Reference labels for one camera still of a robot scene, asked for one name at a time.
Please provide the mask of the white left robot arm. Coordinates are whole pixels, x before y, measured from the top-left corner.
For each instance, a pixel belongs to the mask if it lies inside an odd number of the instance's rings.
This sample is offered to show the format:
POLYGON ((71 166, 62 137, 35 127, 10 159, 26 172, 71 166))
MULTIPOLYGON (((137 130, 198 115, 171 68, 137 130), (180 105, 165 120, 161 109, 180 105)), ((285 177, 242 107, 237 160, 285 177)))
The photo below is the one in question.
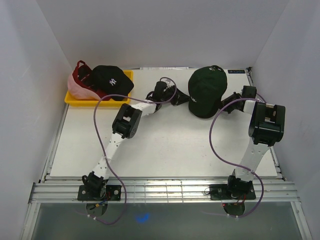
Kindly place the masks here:
POLYGON ((153 91, 147 94, 145 100, 139 103, 121 105, 111 126, 112 134, 107 147, 102 147, 102 157, 88 175, 82 176, 83 185, 79 188, 79 200, 108 201, 111 200, 112 190, 107 182, 112 171, 110 162, 115 158, 122 142, 134 137, 140 120, 144 116, 156 113, 163 104, 170 103, 178 106, 189 101, 190 97, 180 91, 176 84, 170 85, 172 80, 162 77, 153 91))

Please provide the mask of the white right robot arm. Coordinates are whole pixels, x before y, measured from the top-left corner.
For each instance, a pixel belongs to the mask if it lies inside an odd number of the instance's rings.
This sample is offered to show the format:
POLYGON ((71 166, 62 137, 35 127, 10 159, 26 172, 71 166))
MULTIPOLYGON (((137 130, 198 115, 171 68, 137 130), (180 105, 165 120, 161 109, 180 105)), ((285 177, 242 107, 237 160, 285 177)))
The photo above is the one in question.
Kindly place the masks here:
POLYGON ((228 177, 225 192, 232 198, 244 198, 253 189, 254 173, 265 153, 280 142, 285 130, 286 108, 282 105, 272 105, 255 101, 257 89, 254 86, 244 86, 241 93, 234 92, 222 100, 219 109, 230 114, 234 110, 251 115, 248 135, 248 147, 239 166, 228 177))

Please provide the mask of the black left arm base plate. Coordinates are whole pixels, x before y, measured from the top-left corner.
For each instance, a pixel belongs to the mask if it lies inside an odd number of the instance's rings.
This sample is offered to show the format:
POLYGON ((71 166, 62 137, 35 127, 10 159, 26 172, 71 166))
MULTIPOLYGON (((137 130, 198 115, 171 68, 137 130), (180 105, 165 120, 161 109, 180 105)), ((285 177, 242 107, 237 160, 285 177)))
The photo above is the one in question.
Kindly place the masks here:
POLYGON ((81 185, 78 189, 78 201, 119 201, 121 199, 121 185, 106 185, 99 193, 94 193, 85 185, 81 185))

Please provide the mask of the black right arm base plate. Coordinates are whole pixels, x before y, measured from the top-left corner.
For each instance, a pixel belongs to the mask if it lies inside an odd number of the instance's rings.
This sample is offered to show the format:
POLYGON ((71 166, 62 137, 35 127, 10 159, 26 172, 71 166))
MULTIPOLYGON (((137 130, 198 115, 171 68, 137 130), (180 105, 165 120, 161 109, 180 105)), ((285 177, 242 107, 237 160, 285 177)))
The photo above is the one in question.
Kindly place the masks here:
POLYGON ((255 200, 256 193, 254 187, 251 186, 249 192, 244 193, 232 193, 227 190, 227 184, 210 184, 208 194, 211 200, 255 200))

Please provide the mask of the dark green NY cap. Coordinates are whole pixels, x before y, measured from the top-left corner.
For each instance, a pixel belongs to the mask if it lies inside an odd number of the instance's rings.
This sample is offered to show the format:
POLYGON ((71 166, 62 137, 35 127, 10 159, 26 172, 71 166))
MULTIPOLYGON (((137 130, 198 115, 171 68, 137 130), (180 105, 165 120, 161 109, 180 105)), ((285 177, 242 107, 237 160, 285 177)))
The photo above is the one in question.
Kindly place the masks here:
POLYGON ((227 87, 227 75, 221 67, 197 69, 188 81, 189 111, 201 119, 211 118, 218 111, 227 87))

